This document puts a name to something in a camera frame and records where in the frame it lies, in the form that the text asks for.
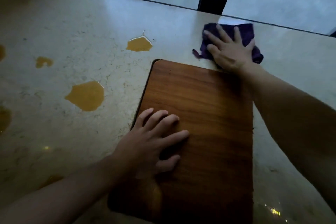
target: table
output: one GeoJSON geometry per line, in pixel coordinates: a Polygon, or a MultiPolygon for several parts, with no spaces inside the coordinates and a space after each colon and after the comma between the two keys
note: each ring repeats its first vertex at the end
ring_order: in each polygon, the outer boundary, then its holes
{"type": "MultiPolygon", "coordinates": [[[[12,112],[0,136],[0,207],[110,154],[130,128],[155,59],[197,60],[203,25],[244,20],[141,0],[0,0],[0,105],[12,112]],[[145,36],[149,52],[126,50],[145,36]],[[36,58],[54,61],[35,68],[36,58]],[[105,99],[81,111],[64,97],[96,80],[105,99]]],[[[254,23],[267,71],[336,108],[336,39],[254,23]]],[[[254,223],[335,223],[336,217],[272,140],[254,107],[254,223]],[[274,215],[274,208],[281,216],[274,215]]],[[[105,199],[76,223],[145,223],[110,213],[105,199]]]]}

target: purple cloth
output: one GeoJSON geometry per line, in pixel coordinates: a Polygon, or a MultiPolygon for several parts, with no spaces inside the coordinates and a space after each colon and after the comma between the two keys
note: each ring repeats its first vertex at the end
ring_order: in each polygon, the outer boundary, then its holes
{"type": "MultiPolygon", "coordinates": [[[[209,23],[204,25],[203,31],[207,30],[211,32],[213,35],[220,38],[218,30],[216,28],[216,23],[209,23]]],[[[240,25],[221,25],[222,28],[225,30],[225,32],[231,37],[232,40],[235,38],[235,31],[234,27],[238,27],[241,38],[243,40],[243,45],[247,46],[250,41],[254,38],[254,31],[253,31],[253,24],[240,24],[240,25]]],[[[208,39],[206,35],[202,33],[203,41],[201,45],[201,54],[198,54],[196,50],[192,50],[192,53],[196,56],[198,59],[209,59],[213,60],[212,54],[207,50],[207,45],[212,44],[212,41],[208,39]]],[[[264,56],[260,53],[260,50],[258,47],[254,47],[252,50],[252,60],[254,63],[260,64],[262,60],[264,59],[264,56]]]]}

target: cutting board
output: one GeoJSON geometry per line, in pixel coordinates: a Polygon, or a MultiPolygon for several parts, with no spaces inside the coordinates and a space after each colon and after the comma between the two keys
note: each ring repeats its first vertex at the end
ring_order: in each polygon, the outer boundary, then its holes
{"type": "Polygon", "coordinates": [[[180,121],[169,132],[190,137],[169,149],[172,172],[131,180],[111,191],[111,210],[154,223],[252,223],[252,100],[234,75],[158,60],[136,117],[168,110],[180,121]]]}

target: wooden board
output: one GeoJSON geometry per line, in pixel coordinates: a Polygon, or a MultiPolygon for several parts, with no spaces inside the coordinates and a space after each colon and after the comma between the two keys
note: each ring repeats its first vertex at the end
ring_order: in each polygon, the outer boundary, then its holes
{"type": "Polygon", "coordinates": [[[174,171],[132,180],[109,195],[113,211],[155,223],[252,223],[252,101],[234,75],[156,61],[137,115],[154,107],[187,129],[174,171]]]}

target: person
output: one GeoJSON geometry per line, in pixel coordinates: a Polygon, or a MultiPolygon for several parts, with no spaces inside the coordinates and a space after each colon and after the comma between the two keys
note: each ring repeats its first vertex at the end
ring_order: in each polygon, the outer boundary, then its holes
{"type": "MultiPolygon", "coordinates": [[[[247,85],[273,139],[336,212],[336,111],[253,63],[255,42],[244,47],[237,27],[235,41],[221,26],[217,29],[221,39],[204,32],[213,42],[207,48],[216,63],[247,85]]],[[[1,223],[71,223],[119,182],[171,171],[180,156],[159,160],[159,154],[186,139],[189,132],[162,138],[179,117],[167,116],[165,110],[152,113],[150,108],[140,114],[134,128],[110,156],[2,209],[1,223]]]]}

